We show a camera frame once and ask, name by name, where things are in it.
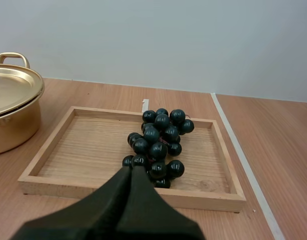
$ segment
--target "gold pot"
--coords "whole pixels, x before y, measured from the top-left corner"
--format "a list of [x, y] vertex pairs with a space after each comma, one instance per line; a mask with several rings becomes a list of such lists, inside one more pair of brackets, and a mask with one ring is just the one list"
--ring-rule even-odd
[[[5, 58], [21, 58], [24, 67], [4, 64]], [[0, 54], [0, 153], [22, 144], [39, 129], [38, 100], [44, 89], [43, 78], [30, 69], [25, 56]]]

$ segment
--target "wooden tray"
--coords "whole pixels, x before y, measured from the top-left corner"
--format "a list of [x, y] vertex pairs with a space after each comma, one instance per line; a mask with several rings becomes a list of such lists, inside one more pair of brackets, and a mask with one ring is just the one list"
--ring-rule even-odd
[[[239, 212], [246, 202], [215, 120], [191, 119], [181, 136], [185, 166], [170, 189], [156, 188], [175, 208]], [[84, 198], [102, 186], [135, 153], [129, 133], [141, 133], [142, 113], [72, 106], [18, 179], [25, 194]]]

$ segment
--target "grape bunch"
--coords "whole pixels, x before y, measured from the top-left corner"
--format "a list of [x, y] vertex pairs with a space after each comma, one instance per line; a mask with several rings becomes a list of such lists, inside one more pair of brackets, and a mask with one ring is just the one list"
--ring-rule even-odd
[[166, 157], [178, 156], [182, 152], [180, 135], [191, 133], [195, 126], [186, 119], [181, 109], [168, 114], [164, 108], [145, 111], [142, 115], [141, 130], [143, 135], [132, 132], [127, 141], [136, 155], [128, 155], [122, 160], [122, 166], [143, 166], [150, 181], [156, 188], [170, 188], [171, 180], [184, 174], [185, 166], [179, 160], [172, 160], [166, 165]]

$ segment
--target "wooden table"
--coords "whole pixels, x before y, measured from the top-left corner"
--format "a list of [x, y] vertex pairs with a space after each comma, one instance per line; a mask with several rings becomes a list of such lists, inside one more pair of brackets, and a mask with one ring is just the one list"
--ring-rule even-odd
[[[20, 174], [70, 106], [140, 112], [143, 99], [150, 99], [150, 109], [180, 108], [194, 118], [217, 120], [247, 199], [239, 214], [193, 209], [178, 209], [179, 212], [197, 221], [209, 240], [273, 239], [210, 94], [57, 79], [45, 79], [45, 85], [45, 93], [40, 100], [40, 130], [26, 143], [0, 154], [0, 240], [10, 238], [25, 221], [77, 201], [23, 195], [17, 183]], [[232, 121], [232, 127], [285, 238], [307, 239], [307, 104], [232, 96], [219, 96], [219, 101]], [[282, 106], [281, 112], [291, 116], [292, 113], [286, 113], [290, 107], [297, 117], [285, 119], [282, 114], [278, 117], [274, 115]], [[244, 115], [237, 116], [236, 111]], [[292, 129], [298, 123], [302, 125]], [[245, 128], [252, 129], [257, 136], [246, 134]], [[277, 134], [271, 132], [274, 128], [279, 129]], [[286, 186], [279, 187], [279, 183], [288, 184], [289, 191]]]

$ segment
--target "pot handle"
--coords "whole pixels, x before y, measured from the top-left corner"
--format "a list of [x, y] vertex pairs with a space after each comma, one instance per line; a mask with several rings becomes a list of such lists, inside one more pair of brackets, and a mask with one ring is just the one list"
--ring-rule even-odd
[[22, 59], [23, 63], [24, 63], [24, 67], [27, 68], [27, 69], [30, 69], [30, 64], [29, 64], [28, 59], [24, 55], [22, 55], [18, 52], [3, 52], [3, 53], [0, 53], [0, 64], [3, 64], [4, 60], [6, 58]]

